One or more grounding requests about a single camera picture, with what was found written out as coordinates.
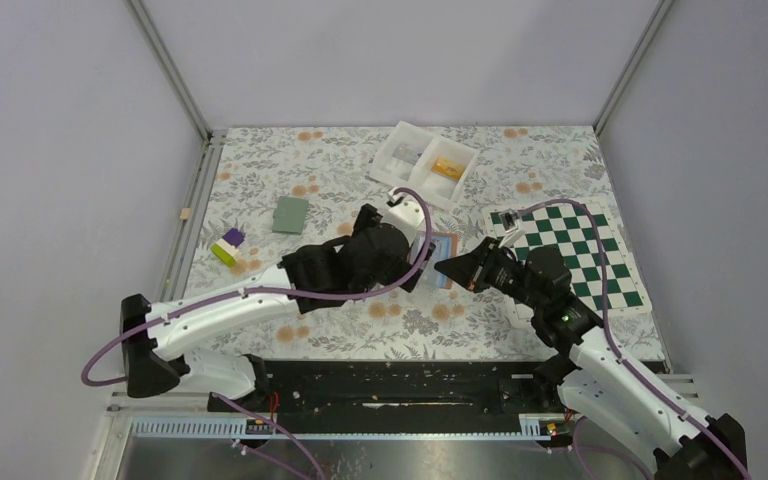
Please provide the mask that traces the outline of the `blue credit card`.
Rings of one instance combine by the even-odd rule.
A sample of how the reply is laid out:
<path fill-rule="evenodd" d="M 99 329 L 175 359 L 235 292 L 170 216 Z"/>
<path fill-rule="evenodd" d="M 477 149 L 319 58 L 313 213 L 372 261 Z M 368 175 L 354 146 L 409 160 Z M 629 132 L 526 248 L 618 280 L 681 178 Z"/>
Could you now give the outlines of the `blue credit card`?
<path fill-rule="evenodd" d="M 450 259 L 457 255 L 458 236 L 451 233 L 438 233 L 432 235 L 433 252 L 425 264 L 418 283 L 429 288 L 451 289 L 453 282 L 445 275 L 435 270 L 434 266 L 442 260 Z"/>

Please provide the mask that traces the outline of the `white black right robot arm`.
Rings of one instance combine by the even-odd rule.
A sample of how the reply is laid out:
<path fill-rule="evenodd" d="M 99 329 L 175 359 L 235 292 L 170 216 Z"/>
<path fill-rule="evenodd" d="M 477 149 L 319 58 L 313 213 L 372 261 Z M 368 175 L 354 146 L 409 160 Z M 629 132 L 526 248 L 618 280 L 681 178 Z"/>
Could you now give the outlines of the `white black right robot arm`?
<path fill-rule="evenodd" d="M 466 290 L 493 288 L 529 307 L 541 341 L 556 350 L 534 372 L 543 410 L 563 407 L 621 442 L 657 479 L 747 479 L 745 432 L 687 400 L 609 334 L 608 322 L 571 289 L 572 275 L 555 247 L 519 261 L 494 238 L 435 266 Z"/>

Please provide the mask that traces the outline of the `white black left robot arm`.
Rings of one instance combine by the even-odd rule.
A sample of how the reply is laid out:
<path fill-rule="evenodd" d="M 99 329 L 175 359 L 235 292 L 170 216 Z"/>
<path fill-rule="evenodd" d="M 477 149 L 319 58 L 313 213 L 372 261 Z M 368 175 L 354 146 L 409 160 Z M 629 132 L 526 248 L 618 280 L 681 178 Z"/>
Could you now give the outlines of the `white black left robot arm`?
<path fill-rule="evenodd" d="M 269 401 L 264 362 L 208 349 L 215 338 L 282 317 L 340 308 L 374 288 L 411 291 L 430 255 L 427 209 L 400 200 L 362 207 L 353 231 L 305 245 L 261 273 L 212 294 L 153 304 L 141 294 L 121 302 L 120 346 L 129 397 L 173 391 L 218 393 L 256 411 Z"/>

